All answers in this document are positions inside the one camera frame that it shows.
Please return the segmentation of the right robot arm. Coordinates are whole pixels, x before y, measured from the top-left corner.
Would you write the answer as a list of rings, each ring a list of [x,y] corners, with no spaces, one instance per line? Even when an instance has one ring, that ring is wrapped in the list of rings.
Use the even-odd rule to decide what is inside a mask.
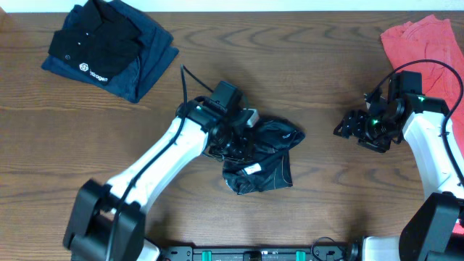
[[[359,260],[462,260],[463,157],[449,112],[441,99],[405,94],[377,114],[351,111],[335,127],[336,136],[354,136],[358,144],[386,152],[390,143],[406,141],[423,186],[424,203],[398,236],[362,240]]]

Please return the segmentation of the black printed cycling jersey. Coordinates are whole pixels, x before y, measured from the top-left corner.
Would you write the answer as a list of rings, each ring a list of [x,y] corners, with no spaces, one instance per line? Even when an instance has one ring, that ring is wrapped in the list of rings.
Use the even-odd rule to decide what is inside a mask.
[[[223,164],[228,188],[243,195],[292,187],[289,151],[304,140],[305,132],[287,119],[264,116],[248,133],[253,141],[251,157]]]

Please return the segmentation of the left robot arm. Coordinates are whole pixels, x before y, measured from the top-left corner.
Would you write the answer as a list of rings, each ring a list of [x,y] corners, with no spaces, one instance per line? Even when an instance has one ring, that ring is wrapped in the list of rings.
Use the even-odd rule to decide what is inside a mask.
[[[166,133],[128,169],[81,186],[63,238],[72,260],[160,260],[162,250],[145,237],[159,195],[206,148],[242,159],[241,131],[258,118],[256,109],[206,97],[182,103]]]

